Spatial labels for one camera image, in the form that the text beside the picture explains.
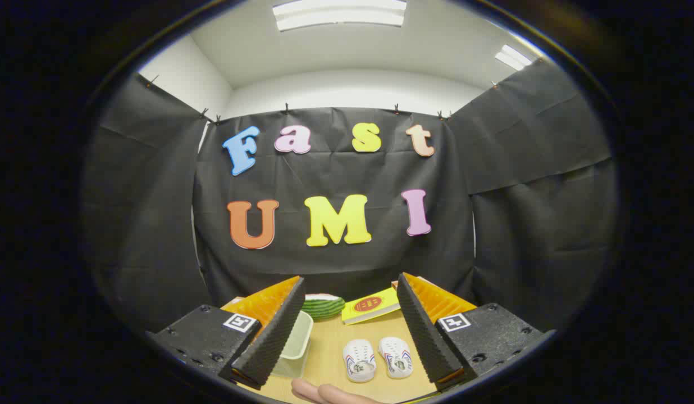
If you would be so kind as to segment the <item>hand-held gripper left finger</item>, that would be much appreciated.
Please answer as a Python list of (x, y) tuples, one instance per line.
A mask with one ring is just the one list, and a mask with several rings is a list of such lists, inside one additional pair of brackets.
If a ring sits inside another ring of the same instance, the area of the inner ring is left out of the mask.
[(223, 307), (200, 305), (147, 336), (196, 371), (260, 389), (290, 337), (304, 296), (304, 279), (295, 276)]

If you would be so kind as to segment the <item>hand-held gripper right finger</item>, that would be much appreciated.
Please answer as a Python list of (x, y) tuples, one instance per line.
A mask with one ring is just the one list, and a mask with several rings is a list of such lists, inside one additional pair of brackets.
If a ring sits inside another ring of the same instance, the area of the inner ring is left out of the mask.
[(554, 334), (495, 302), (471, 304), (409, 273), (399, 276), (396, 294), (417, 355), (438, 391), (490, 377)]

